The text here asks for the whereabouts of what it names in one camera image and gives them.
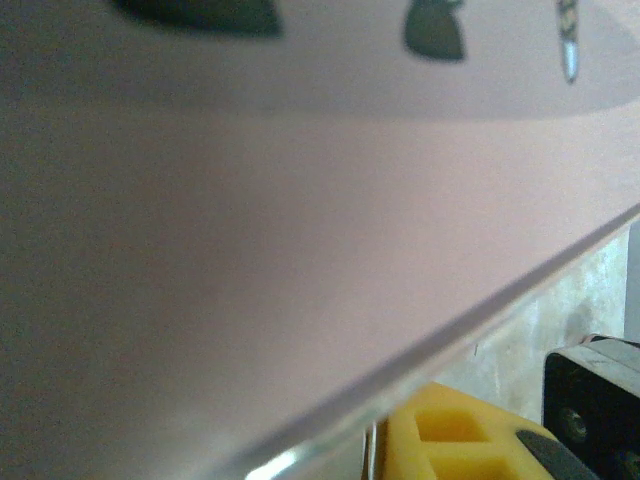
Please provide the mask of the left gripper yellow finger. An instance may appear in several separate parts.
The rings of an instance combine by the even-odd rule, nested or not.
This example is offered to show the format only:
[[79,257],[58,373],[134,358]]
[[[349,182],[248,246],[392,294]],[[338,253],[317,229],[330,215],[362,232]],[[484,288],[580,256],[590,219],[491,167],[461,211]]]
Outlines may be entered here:
[[386,420],[383,479],[595,479],[542,426],[431,383]]

